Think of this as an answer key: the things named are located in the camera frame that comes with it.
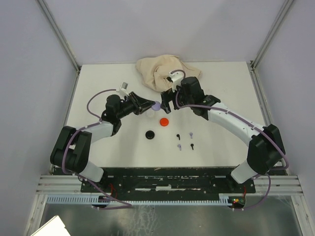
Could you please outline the purple charging case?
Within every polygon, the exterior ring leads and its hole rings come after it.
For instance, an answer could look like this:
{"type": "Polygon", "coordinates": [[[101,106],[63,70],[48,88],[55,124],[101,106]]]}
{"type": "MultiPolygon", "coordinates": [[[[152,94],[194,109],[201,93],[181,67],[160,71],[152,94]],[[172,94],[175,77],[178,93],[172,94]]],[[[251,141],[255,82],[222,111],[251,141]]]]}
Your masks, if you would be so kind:
{"type": "Polygon", "coordinates": [[[156,101],[155,103],[154,103],[154,105],[151,107],[151,109],[153,110],[153,111],[159,111],[160,109],[161,109],[161,103],[160,102],[158,102],[158,101],[156,101]]]}

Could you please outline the white charging case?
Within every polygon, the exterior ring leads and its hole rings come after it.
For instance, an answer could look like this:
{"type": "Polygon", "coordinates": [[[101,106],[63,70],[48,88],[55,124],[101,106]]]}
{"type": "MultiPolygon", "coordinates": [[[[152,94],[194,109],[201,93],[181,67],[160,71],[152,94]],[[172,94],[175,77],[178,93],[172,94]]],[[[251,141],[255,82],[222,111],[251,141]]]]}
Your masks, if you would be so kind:
{"type": "Polygon", "coordinates": [[[150,117],[150,118],[152,118],[152,117],[154,116],[154,113],[152,113],[152,112],[147,112],[147,116],[150,117]]]}

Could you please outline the red charging case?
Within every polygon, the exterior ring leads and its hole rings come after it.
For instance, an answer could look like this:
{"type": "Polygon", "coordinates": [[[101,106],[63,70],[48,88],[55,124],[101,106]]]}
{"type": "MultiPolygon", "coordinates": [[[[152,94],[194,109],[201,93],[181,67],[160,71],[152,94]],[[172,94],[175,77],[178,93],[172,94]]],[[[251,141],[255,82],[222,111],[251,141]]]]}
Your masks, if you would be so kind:
{"type": "Polygon", "coordinates": [[[166,127],[169,124],[169,120],[167,118],[161,118],[159,123],[161,126],[166,127]]]}

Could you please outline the black charging case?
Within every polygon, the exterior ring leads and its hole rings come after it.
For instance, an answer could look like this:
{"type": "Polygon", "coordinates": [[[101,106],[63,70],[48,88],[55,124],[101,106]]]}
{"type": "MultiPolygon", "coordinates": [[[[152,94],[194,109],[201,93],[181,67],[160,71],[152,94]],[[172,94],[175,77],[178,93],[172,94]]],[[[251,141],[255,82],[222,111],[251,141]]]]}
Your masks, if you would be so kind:
{"type": "Polygon", "coordinates": [[[146,137],[148,140],[153,139],[153,138],[155,137],[154,131],[148,130],[148,131],[145,133],[145,137],[146,137]]]}

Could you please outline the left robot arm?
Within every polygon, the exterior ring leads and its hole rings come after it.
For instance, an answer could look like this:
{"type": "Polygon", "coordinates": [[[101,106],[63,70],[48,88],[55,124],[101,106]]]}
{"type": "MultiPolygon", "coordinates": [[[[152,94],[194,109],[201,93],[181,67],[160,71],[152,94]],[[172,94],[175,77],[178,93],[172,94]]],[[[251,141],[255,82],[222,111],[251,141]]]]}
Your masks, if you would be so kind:
{"type": "Polygon", "coordinates": [[[105,110],[98,116],[98,122],[75,128],[64,126],[50,155],[52,165],[62,168],[65,174],[75,173],[92,181],[92,187],[99,192],[109,186],[104,170],[89,160],[91,144],[118,133],[121,119],[133,113],[141,115],[156,103],[129,93],[125,98],[110,95],[106,99],[105,110]]]}

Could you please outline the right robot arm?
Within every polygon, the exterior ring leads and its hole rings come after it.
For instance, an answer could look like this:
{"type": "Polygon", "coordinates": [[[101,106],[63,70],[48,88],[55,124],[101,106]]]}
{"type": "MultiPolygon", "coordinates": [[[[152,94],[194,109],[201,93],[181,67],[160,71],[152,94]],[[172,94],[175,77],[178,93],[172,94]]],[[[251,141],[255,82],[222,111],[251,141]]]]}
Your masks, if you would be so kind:
{"type": "Polygon", "coordinates": [[[166,113],[171,112],[170,102],[176,110],[191,108],[195,115],[225,128],[248,147],[246,160],[235,167],[225,181],[229,191],[238,192],[252,177],[288,168],[288,163],[283,167],[276,166],[287,158],[280,131],[275,125],[259,125],[233,112],[220,99],[206,95],[196,77],[173,72],[166,79],[172,85],[161,93],[161,108],[166,113]]]}

